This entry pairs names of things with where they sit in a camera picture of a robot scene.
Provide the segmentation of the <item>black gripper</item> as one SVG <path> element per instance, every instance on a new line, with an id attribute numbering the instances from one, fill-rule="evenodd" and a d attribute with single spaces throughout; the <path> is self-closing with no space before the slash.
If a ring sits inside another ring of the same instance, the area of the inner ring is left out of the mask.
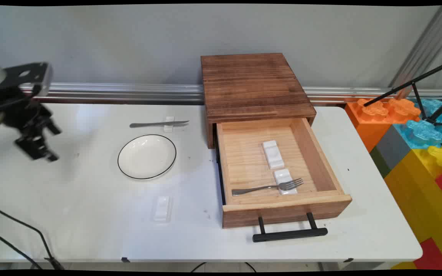
<path id="1" fill-rule="evenodd" d="M 31 96 L 0 94 L 0 125 L 16 128 L 22 133 L 47 128 L 54 136 L 62 133 L 51 118 L 51 112 Z M 57 161 L 59 156 L 47 146 L 42 133 L 27 133 L 14 141 L 31 159 Z"/>

